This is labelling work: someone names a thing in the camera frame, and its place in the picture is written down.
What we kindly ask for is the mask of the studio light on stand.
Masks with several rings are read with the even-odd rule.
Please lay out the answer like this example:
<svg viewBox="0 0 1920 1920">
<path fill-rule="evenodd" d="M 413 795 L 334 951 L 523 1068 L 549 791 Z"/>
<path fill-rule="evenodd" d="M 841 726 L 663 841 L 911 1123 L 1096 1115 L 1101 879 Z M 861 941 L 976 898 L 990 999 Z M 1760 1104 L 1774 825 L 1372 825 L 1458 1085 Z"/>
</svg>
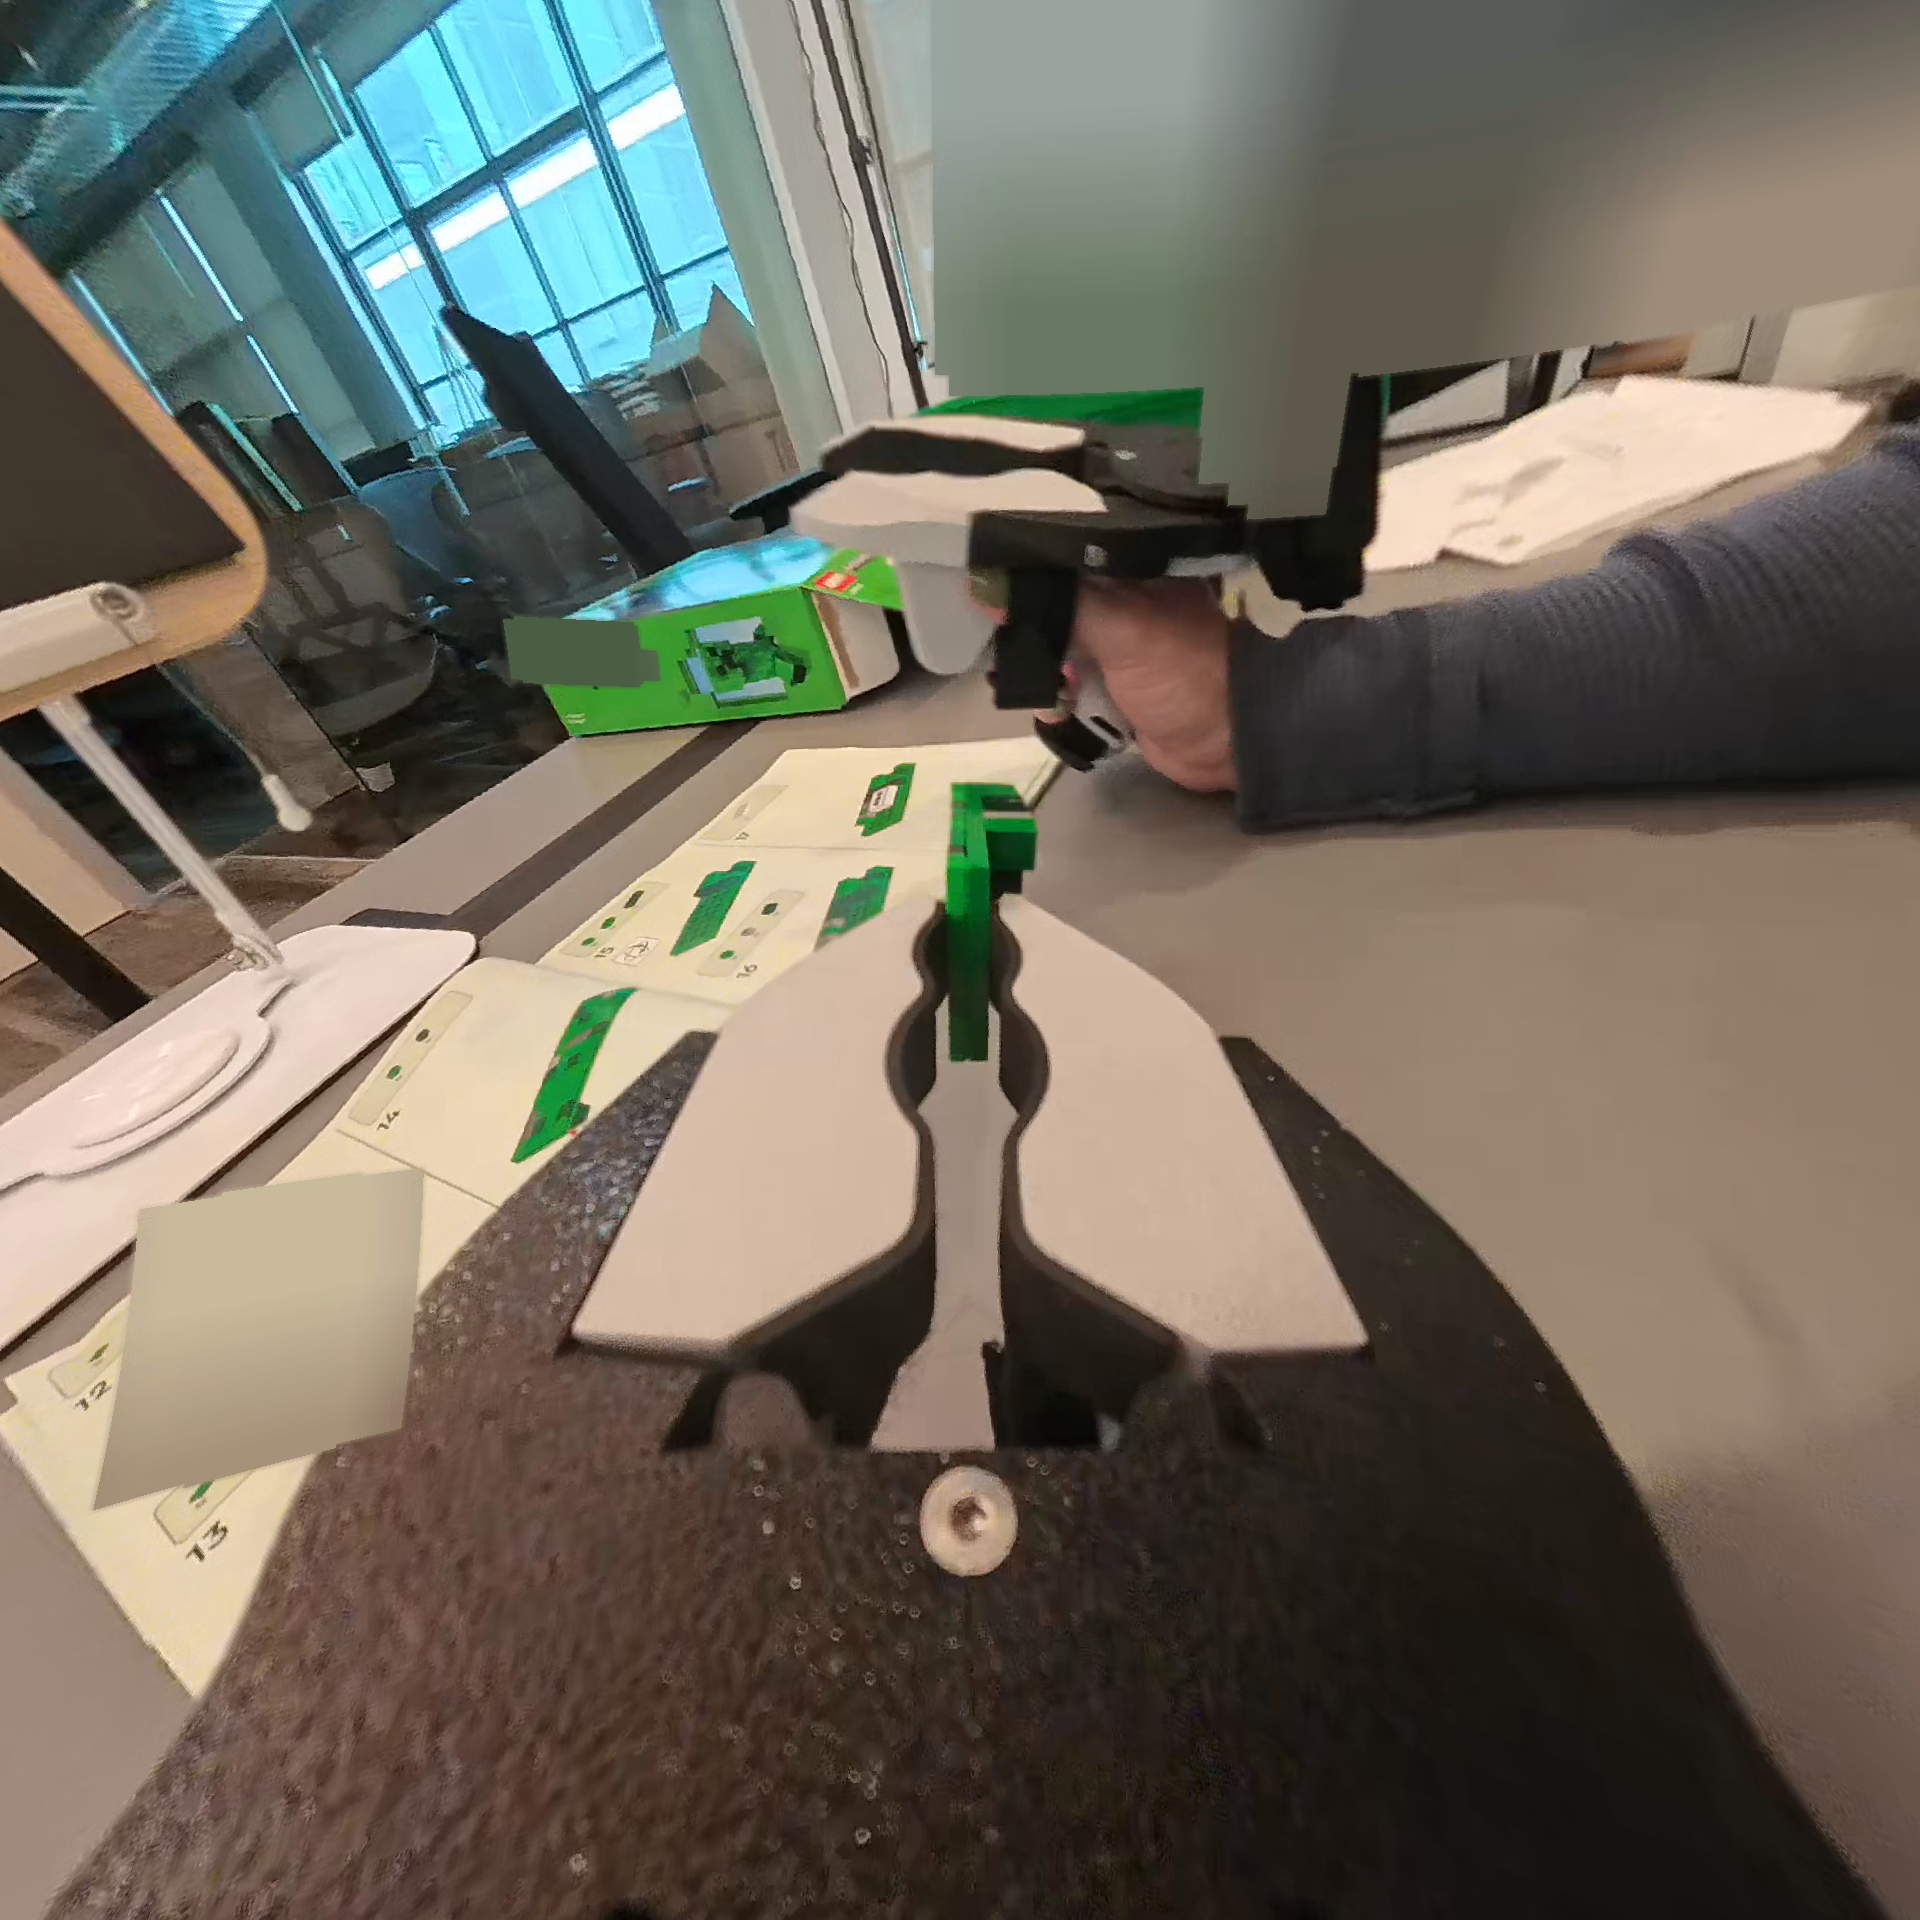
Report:
<svg viewBox="0 0 1920 1920">
<path fill-rule="evenodd" d="M 924 386 L 924 339 L 916 333 L 916 314 L 904 272 L 904 250 L 891 201 L 887 166 L 881 153 L 881 129 L 876 120 L 876 102 L 866 76 L 866 52 L 858 39 L 853 3 L 809 3 L 813 37 L 821 39 L 830 92 L 841 120 L 841 137 L 853 159 L 853 178 L 869 223 L 872 250 L 881 273 L 885 305 L 899 333 L 899 361 L 913 402 L 913 411 L 928 409 Z"/>
</svg>

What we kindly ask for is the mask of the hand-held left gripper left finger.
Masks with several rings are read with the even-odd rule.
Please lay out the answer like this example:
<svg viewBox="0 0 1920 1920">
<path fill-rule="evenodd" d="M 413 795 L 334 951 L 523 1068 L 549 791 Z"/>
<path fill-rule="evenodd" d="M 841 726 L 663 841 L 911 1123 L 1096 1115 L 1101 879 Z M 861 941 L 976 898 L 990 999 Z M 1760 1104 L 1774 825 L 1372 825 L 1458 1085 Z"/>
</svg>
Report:
<svg viewBox="0 0 1920 1920">
<path fill-rule="evenodd" d="M 570 1322 L 595 1351 L 786 1382 L 869 1447 L 935 1316 L 924 1096 L 944 907 L 900 902 L 741 1001 Z"/>
</svg>

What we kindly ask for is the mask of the white crumpled paper bag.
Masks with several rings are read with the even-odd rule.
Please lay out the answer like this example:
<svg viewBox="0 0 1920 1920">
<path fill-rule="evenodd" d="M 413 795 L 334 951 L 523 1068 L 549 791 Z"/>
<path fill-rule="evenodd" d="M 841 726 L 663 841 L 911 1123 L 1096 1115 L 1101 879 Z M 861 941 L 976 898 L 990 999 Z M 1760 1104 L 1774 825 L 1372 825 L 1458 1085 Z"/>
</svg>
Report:
<svg viewBox="0 0 1920 1920">
<path fill-rule="evenodd" d="M 1486 445 L 1426 449 L 1381 472 L 1377 528 L 1363 571 L 1412 571 L 1435 561 L 1455 536 L 1481 536 L 1506 513 L 1526 458 Z"/>
<path fill-rule="evenodd" d="M 1822 461 L 1868 416 L 1865 398 L 1814 388 L 1627 374 L 1489 438 L 1445 492 L 1441 551 L 1486 565 L 1646 521 L 1729 482 Z"/>
</svg>

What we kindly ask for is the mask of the black high-back chair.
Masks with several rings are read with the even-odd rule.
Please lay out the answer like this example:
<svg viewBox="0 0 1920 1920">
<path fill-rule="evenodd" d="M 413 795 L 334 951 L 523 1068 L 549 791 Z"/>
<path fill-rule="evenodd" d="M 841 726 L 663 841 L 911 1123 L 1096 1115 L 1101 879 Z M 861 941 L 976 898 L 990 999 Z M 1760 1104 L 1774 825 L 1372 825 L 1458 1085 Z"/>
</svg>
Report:
<svg viewBox="0 0 1920 1920">
<path fill-rule="evenodd" d="M 440 305 L 440 323 L 478 368 L 494 413 L 535 445 L 641 576 L 692 559 L 694 546 L 667 501 L 628 468 L 528 333 L 502 333 L 456 303 Z"/>
</svg>

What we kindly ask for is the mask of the grey desk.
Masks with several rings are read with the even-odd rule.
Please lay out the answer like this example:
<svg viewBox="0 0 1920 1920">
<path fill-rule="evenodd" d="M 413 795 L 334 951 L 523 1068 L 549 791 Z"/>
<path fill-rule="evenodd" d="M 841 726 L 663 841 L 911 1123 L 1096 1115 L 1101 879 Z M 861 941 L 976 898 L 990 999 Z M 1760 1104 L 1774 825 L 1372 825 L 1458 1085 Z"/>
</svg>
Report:
<svg viewBox="0 0 1920 1920">
<path fill-rule="evenodd" d="M 395 907 L 539 955 L 786 748 L 1024 732 L 979 682 L 549 752 L 283 926 Z M 1917 1915 L 1917 791 L 1665 793 L 1244 837 L 1131 759 L 1031 894 L 1256 1039 L 1548 1335 L 1720 1664 Z M 2 1915 L 188 1711 L 2 1455 Z"/>
</svg>

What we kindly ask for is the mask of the person's right hand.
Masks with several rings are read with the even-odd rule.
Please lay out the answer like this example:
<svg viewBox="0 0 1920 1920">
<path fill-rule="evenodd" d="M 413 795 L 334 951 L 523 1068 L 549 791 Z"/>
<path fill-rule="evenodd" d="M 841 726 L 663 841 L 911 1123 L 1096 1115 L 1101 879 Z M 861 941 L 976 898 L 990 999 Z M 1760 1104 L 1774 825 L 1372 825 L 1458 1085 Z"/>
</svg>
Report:
<svg viewBox="0 0 1920 1920">
<path fill-rule="evenodd" d="M 1074 599 L 1068 706 L 1090 732 L 1125 732 L 1175 788 L 1234 793 L 1230 637 L 1212 576 L 1087 576 Z"/>
</svg>

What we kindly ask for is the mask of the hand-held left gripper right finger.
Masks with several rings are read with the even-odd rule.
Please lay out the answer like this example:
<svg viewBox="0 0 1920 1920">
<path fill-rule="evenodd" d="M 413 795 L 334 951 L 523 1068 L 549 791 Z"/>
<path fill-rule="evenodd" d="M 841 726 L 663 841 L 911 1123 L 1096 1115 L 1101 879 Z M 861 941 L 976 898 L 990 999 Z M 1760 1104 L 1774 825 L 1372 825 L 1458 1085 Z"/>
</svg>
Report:
<svg viewBox="0 0 1920 1920">
<path fill-rule="evenodd" d="M 1022 894 L 992 943 L 1001 1447 L 1096 1444 L 1166 1376 L 1356 1357 L 1363 1312 L 1212 1024 Z"/>
</svg>

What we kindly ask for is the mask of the brick instruction booklet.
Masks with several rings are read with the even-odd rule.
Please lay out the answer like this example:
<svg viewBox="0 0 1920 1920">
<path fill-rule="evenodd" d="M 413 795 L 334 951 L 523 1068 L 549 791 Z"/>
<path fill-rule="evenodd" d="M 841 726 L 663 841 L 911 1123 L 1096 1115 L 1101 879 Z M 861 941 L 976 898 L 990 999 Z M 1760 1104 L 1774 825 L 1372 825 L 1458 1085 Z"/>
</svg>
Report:
<svg viewBox="0 0 1920 1920">
<path fill-rule="evenodd" d="M 1034 741 L 792 748 L 535 962 L 479 955 L 386 1049 L 280 1182 L 420 1174 L 419 1284 L 692 1029 L 904 902 L 939 902 L 952 783 L 1024 806 Z M 14 1371 L 2 1448 L 185 1694 L 251 1604 L 310 1455 L 90 1508 L 127 1306 Z"/>
</svg>

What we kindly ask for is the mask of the person's right forearm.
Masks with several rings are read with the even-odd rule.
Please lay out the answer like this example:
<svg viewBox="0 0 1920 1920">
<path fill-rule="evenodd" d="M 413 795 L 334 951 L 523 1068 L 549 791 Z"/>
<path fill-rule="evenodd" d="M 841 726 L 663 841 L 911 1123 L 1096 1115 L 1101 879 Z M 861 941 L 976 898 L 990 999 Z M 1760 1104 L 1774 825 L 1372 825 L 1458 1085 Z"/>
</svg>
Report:
<svg viewBox="0 0 1920 1920">
<path fill-rule="evenodd" d="M 1234 631 L 1244 828 L 1917 776 L 1917 428 L 1591 571 Z"/>
</svg>

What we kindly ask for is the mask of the green brick assembly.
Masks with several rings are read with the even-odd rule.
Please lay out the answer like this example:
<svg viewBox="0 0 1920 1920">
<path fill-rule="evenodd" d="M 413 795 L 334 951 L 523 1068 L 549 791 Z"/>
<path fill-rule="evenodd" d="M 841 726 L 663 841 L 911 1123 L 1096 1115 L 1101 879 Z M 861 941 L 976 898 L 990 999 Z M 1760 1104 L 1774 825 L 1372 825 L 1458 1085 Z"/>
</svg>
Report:
<svg viewBox="0 0 1920 1920">
<path fill-rule="evenodd" d="M 1037 820 L 1011 783 L 955 780 L 947 816 L 947 1059 L 990 1059 L 996 903 L 1037 866 Z"/>
</svg>

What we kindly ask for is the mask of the white desk lamp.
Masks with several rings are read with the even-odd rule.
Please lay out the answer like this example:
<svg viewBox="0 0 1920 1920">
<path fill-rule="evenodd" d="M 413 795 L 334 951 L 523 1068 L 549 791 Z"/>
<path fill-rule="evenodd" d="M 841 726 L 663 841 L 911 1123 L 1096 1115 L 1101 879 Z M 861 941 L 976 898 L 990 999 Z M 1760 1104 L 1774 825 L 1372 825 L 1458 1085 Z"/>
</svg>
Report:
<svg viewBox="0 0 1920 1920">
<path fill-rule="evenodd" d="M 233 637 L 267 585 L 260 528 L 62 285 L 2 227 L 2 717 L 36 710 L 209 903 L 235 968 L 170 1011 L 83 935 L 2 926 L 127 1041 L 2 1120 L 2 1345 L 283 1123 L 478 951 L 433 917 L 278 943 L 132 772 L 83 693 Z"/>
</svg>

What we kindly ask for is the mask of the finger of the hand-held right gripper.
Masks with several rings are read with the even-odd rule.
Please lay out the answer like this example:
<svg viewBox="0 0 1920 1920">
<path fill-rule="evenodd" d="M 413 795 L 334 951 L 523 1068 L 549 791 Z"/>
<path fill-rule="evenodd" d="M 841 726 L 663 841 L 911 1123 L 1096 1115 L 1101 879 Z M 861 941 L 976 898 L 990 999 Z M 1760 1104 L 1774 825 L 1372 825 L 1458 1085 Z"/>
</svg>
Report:
<svg viewBox="0 0 1920 1920">
<path fill-rule="evenodd" d="M 913 413 L 861 423 L 821 452 L 821 472 L 947 472 L 1084 471 L 1087 430 L 1065 420 L 996 413 Z"/>
<path fill-rule="evenodd" d="M 1106 498 L 1050 468 L 982 475 L 853 471 L 800 495 L 790 505 L 790 528 L 830 549 L 964 571 L 970 568 L 970 524 L 987 513 L 1106 517 Z"/>
</svg>

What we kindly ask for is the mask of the green plastic crate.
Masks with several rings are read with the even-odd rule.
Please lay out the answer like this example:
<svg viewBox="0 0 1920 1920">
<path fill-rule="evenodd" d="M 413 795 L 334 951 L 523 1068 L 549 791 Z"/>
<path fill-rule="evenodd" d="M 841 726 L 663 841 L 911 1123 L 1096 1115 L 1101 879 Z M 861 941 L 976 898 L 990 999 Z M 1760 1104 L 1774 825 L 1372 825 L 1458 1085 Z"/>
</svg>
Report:
<svg viewBox="0 0 1920 1920">
<path fill-rule="evenodd" d="M 1200 420 L 1200 388 L 1138 388 L 1138 390 L 1082 390 L 1082 395 L 950 395 L 922 409 L 924 416 L 1020 416 L 1056 423 L 1171 423 L 1196 430 Z"/>
</svg>

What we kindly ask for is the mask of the green toy box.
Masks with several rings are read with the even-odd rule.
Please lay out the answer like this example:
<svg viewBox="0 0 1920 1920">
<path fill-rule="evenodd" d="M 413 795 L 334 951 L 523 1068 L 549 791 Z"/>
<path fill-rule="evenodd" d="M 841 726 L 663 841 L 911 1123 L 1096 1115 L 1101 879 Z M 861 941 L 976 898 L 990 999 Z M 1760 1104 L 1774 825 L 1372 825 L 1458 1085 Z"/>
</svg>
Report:
<svg viewBox="0 0 1920 1920">
<path fill-rule="evenodd" d="M 881 556 L 764 536 L 560 616 L 505 616 L 502 639 L 508 677 L 598 738 L 849 707 L 899 677 L 904 616 Z"/>
</svg>

